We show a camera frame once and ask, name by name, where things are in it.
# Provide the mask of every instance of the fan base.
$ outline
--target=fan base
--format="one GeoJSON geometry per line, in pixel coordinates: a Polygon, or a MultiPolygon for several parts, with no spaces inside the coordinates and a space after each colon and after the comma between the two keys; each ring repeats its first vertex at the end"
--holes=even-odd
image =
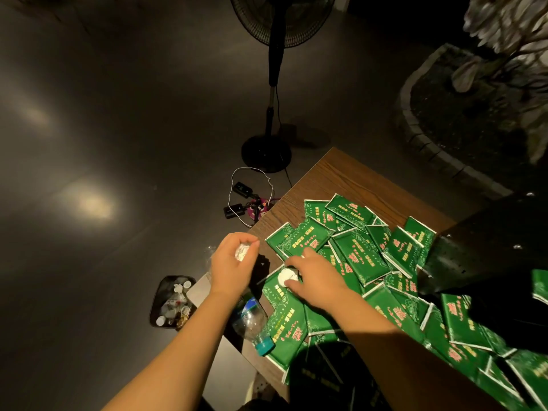
{"type": "Polygon", "coordinates": [[[248,167],[277,173],[291,163],[291,148],[277,136],[256,135],[243,143],[242,159],[248,167]]]}

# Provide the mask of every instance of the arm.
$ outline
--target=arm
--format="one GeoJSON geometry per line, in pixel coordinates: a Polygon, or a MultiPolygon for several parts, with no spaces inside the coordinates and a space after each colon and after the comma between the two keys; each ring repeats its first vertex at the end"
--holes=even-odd
{"type": "Polygon", "coordinates": [[[303,283],[287,280],[286,286],[336,320],[394,411],[503,409],[348,289],[324,257],[309,248],[303,255],[285,262],[298,268],[303,283]]]}
{"type": "Polygon", "coordinates": [[[249,283],[259,240],[233,233],[211,259],[211,291],[173,341],[104,408],[104,411],[196,409],[209,368],[234,305],[249,283]],[[252,242],[245,258],[234,258],[242,242],[252,242]]]}

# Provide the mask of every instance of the white cable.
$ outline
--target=white cable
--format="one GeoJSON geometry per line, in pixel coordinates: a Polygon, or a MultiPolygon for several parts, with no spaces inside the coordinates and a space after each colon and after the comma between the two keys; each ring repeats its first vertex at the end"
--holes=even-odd
{"type": "Polygon", "coordinates": [[[240,222],[242,222],[246,227],[248,228],[252,228],[251,226],[249,226],[247,223],[245,223],[242,218],[239,216],[239,214],[237,214],[236,212],[234,212],[232,210],[232,208],[230,207],[230,195],[232,194],[232,186],[234,186],[234,174],[238,171],[238,170],[241,170],[241,169],[250,169],[250,170],[257,170],[258,172],[261,172],[265,175],[265,177],[267,179],[269,179],[269,185],[271,187],[271,190],[270,190],[270,198],[269,198],[269,202],[267,203],[268,206],[270,206],[270,201],[272,200],[272,196],[274,195],[274,185],[272,183],[270,183],[270,177],[268,177],[266,175],[266,173],[262,170],[259,170],[259,169],[256,169],[255,167],[238,167],[236,170],[234,170],[232,172],[232,176],[230,176],[230,192],[229,192],[229,208],[230,208],[230,211],[235,214],[238,219],[240,220],[240,222]]]}

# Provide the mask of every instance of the hand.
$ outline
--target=hand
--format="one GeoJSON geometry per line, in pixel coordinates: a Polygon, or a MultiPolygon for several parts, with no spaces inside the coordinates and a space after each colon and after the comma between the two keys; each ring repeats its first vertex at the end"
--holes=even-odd
{"type": "Polygon", "coordinates": [[[260,241],[249,233],[235,232],[225,236],[211,257],[210,294],[221,294],[233,305],[249,284],[251,271],[259,255],[260,241]],[[234,255],[241,243],[251,243],[245,258],[238,261],[234,255]]]}
{"type": "Polygon", "coordinates": [[[299,270],[303,282],[290,279],[285,281],[285,285],[312,306],[330,313],[337,300],[345,297],[350,290],[335,267],[323,256],[310,248],[305,248],[303,256],[292,256],[285,260],[285,265],[292,265],[299,270]]]}

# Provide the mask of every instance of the fan pole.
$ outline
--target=fan pole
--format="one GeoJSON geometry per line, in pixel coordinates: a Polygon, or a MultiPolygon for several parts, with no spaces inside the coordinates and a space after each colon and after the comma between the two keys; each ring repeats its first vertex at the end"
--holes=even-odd
{"type": "Polygon", "coordinates": [[[249,138],[242,145],[242,159],[248,167],[267,173],[281,172],[291,162],[291,148],[277,135],[272,135],[274,93],[278,85],[285,43],[285,12],[289,5],[274,8],[269,43],[269,106],[266,109],[265,134],[249,138]]]}

